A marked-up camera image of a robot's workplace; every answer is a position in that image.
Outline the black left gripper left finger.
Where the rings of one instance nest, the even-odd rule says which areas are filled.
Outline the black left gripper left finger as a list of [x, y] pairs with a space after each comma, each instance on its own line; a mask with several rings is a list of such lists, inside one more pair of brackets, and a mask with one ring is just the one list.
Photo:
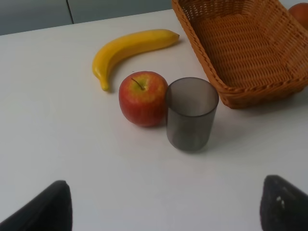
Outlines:
[[2, 231], [71, 231], [73, 209], [70, 187], [57, 180], [0, 223]]

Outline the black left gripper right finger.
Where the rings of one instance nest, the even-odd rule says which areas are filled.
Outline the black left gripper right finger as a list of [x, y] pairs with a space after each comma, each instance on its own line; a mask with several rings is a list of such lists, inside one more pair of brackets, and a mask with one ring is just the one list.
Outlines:
[[268, 175], [264, 179], [259, 213], [264, 231], [306, 231], [308, 195], [284, 178]]

